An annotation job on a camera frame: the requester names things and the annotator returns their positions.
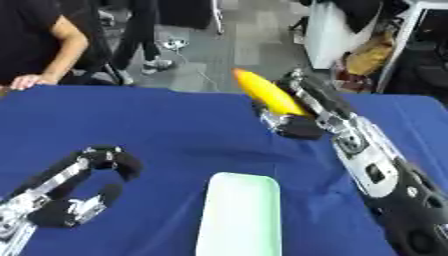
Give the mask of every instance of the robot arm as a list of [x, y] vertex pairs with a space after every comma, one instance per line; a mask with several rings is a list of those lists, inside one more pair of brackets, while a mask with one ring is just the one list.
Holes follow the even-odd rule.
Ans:
[[[241, 79], [242, 87], [251, 81]], [[301, 138], [294, 128], [297, 120], [307, 120], [308, 136], [316, 129], [333, 135], [332, 144], [352, 177], [367, 210], [384, 229], [389, 244], [400, 256], [448, 255], [448, 200], [431, 179], [409, 163], [379, 127], [357, 115], [338, 93], [312, 75], [297, 69], [277, 84], [307, 112], [305, 119], [293, 110], [283, 109], [283, 98], [263, 97], [259, 111], [272, 131], [285, 131]]]
[[91, 147], [31, 178], [0, 203], [0, 256], [19, 255], [37, 227], [74, 227], [110, 207], [121, 193], [119, 184], [87, 200], [67, 198], [94, 169], [113, 169], [129, 181], [141, 167], [119, 147]]

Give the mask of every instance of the person's arm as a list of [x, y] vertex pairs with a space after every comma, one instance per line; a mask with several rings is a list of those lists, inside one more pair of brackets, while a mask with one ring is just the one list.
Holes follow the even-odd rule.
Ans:
[[87, 38], [64, 16], [59, 16], [51, 27], [51, 34], [61, 41], [56, 58], [42, 74], [28, 74], [16, 77], [12, 90], [25, 90], [36, 84], [56, 85], [75, 65], [88, 46]]
[[75, 65], [88, 46], [84, 34], [64, 16], [59, 17], [51, 33], [61, 41], [61, 49], [41, 75], [42, 83], [45, 84], [57, 84]]

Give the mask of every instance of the black shirt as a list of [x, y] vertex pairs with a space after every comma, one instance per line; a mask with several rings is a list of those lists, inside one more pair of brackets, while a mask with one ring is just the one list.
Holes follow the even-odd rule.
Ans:
[[50, 32], [60, 15], [54, 0], [0, 0], [0, 85], [45, 70], [60, 48]]

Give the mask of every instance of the robotic finger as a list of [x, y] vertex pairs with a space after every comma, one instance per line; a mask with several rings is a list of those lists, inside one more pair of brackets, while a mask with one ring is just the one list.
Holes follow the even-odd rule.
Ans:
[[99, 215], [119, 197], [121, 185], [108, 184], [90, 199], [70, 193], [93, 170], [112, 169], [124, 181], [139, 176], [140, 162], [120, 147], [77, 151], [32, 177], [0, 202], [0, 256], [21, 253], [38, 227], [75, 227]]

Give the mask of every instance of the shoe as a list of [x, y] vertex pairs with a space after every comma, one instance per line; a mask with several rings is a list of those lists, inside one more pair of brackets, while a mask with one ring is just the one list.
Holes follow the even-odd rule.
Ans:
[[123, 78], [123, 84], [131, 85], [134, 84], [134, 78], [126, 71], [126, 70], [118, 70], [118, 74], [120, 74], [121, 78]]
[[145, 61], [143, 64], [142, 73], [144, 75], [152, 75], [157, 72], [165, 71], [176, 66], [175, 62], [172, 60], [164, 60], [157, 56], [152, 61]]

